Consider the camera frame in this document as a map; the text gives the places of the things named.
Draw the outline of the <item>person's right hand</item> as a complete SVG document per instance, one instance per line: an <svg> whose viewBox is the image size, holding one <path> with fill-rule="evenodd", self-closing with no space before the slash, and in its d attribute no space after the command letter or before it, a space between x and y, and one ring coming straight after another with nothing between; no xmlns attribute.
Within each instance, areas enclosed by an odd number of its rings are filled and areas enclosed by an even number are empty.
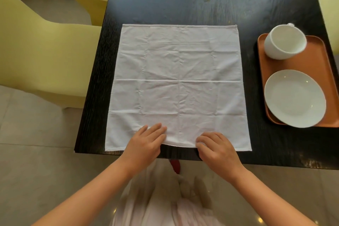
<svg viewBox="0 0 339 226"><path fill-rule="evenodd" d="M210 148L210 159L204 161L208 167L218 176L234 185L241 174L246 170L241 163L235 148L231 142L222 133L204 132L202 134L216 134L219 137L219 143L204 144L200 142L200 136L196 139L196 147Z"/></svg>

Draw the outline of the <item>person's left hand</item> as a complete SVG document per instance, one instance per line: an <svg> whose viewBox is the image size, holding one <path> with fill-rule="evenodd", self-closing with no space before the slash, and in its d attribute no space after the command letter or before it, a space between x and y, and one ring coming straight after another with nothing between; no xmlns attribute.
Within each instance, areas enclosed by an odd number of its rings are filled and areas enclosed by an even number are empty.
<svg viewBox="0 0 339 226"><path fill-rule="evenodd" d="M161 127L165 126L157 123L148 127L140 136L136 136L135 133L129 140L119 161L130 177L148 167L160 154L160 147L166 139L166 132L155 141L151 140L151 134Z"/></svg>

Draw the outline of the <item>white cloth napkin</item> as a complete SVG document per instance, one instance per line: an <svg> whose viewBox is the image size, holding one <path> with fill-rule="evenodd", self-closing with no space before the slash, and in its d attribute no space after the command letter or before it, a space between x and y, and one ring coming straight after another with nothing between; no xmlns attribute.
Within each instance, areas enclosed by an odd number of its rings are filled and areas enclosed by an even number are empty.
<svg viewBox="0 0 339 226"><path fill-rule="evenodd" d="M237 25L123 24L104 150L125 150L157 123L168 146L195 148L202 133L220 132L252 151Z"/></svg>

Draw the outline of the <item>person's right forearm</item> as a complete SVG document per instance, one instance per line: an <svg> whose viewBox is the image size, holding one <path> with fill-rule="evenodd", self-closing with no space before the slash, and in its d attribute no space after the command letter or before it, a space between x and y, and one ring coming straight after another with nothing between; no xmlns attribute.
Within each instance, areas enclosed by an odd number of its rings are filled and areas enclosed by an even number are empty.
<svg viewBox="0 0 339 226"><path fill-rule="evenodd" d="M246 168L237 169L228 181L267 226L317 226Z"/></svg>

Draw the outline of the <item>person's left forearm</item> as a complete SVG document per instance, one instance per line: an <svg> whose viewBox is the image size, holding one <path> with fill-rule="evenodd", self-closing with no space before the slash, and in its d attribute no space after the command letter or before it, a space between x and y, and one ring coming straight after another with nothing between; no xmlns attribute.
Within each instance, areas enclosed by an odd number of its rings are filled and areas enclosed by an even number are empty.
<svg viewBox="0 0 339 226"><path fill-rule="evenodd" d="M121 158L32 226L88 226L122 186L142 169Z"/></svg>

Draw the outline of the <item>small red object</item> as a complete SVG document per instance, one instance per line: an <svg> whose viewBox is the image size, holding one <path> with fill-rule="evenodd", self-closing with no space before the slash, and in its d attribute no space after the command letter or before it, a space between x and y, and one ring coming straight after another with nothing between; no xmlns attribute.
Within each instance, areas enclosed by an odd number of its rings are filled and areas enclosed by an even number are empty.
<svg viewBox="0 0 339 226"><path fill-rule="evenodd" d="M181 164L179 160L170 159L170 164L172 165L172 168L176 174L180 174L181 172Z"/></svg>

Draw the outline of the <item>person's pale pink dress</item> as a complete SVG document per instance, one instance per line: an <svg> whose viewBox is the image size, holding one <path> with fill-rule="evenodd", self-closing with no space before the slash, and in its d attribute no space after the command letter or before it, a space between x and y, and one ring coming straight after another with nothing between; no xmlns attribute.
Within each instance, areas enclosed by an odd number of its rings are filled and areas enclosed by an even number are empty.
<svg viewBox="0 0 339 226"><path fill-rule="evenodd" d="M109 226L225 226L201 178L191 184L169 160L156 159L122 192Z"/></svg>

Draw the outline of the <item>white round plate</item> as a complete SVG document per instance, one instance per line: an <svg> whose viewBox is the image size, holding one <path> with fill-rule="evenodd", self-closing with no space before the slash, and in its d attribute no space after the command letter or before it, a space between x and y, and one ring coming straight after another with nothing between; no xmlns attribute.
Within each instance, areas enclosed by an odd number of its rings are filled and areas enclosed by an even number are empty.
<svg viewBox="0 0 339 226"><path fill-rule="evenodd" d="M297 70L272 74L264 87L270 112L286 125L308 128L318 124L326 112L326 98L319 84Z"/></svg>

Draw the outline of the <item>white ceramic cup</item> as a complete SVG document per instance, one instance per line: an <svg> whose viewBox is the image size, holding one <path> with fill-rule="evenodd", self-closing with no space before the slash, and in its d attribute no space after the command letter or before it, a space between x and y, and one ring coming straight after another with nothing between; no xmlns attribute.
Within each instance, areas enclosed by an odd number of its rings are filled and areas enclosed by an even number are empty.
<svg viewBox="0 0 339 226"><path fill-rule="evenodd" d="M306 46L306 35L293 23L277 25L264 41L265 54L274 60L294 57L303 52Z"/></svg>

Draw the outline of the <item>orange rectangular tray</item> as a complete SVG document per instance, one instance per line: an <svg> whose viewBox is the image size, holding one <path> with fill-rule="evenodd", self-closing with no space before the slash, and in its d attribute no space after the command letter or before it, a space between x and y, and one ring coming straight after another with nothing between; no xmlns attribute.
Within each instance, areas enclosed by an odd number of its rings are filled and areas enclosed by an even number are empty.
<svg viewBox="0 0 339 226"><path fill-rule="evenodd" d="M268 78L277 71L290 69L307 74L319 84L326 98L325 116L315 126L339 128L339 92L324 42L316 36L306 36L307 46L302 53L286 60L274 60L269 58L264 51L264 41L267 35L262 34L257 40L263 89ZM266 102L265 110L272 122L286 125L270 112Z"/></svg>

